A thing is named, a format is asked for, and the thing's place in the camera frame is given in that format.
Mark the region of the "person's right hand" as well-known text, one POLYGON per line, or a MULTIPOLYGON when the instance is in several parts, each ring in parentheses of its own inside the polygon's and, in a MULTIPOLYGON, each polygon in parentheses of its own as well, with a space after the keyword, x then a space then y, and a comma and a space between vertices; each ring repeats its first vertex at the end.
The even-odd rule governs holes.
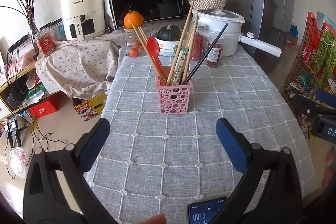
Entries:
POLYGON ((164 214, 155 215, 139 224, 166 224, 166 217, 164 214))

